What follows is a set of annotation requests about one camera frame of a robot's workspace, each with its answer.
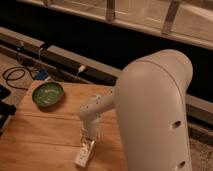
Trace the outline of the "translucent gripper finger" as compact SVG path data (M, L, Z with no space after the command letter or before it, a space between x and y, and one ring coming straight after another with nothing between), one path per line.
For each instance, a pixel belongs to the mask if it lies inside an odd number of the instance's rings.
M86 142L85 136L81 135L80 143L82 147L85 146L85 142Z
M94 140L94 145L97 145L99 142L100 142L100 135L98 135L97 137L96 137L96 139Z

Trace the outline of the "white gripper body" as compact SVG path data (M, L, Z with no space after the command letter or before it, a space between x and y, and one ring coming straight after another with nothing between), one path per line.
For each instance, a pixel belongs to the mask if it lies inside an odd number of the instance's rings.
M82 126L82 135L86 139L97 139L100 133L100 119L84 121Z

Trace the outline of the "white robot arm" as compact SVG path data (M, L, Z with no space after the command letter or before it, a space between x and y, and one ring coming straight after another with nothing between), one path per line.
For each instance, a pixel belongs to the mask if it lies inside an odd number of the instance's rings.
M115 86L83 105L83 136L94 140L100 115L116 112L128 171L192 171L186 91L193 67L166 49L128 64Z

